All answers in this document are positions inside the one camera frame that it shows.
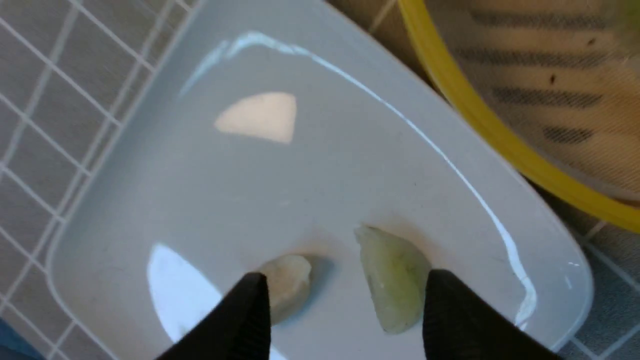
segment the white plastic tray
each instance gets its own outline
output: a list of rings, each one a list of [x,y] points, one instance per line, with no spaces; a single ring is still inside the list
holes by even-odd
[[[312,298],[274,327],[273,359],[423,359],[419,326],[378,325],[360,222],[550,348],[590,307],[555,215],[375,41],[322,2],[210,1],[52,246],[50,285],[111,354],[152,359],[243,273],[308,254]]]

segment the food piece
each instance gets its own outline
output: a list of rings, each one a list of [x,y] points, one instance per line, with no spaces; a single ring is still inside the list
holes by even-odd
[[[304,256],[280,256],[258,271],[267,277],[272,325],[302,308],[309,297],[311,275],[311,264]]]
[[[375,227],[362,225],[355,235],[382,329],[391,334],[409,329],[422,317],[429,261],[409,241]]]

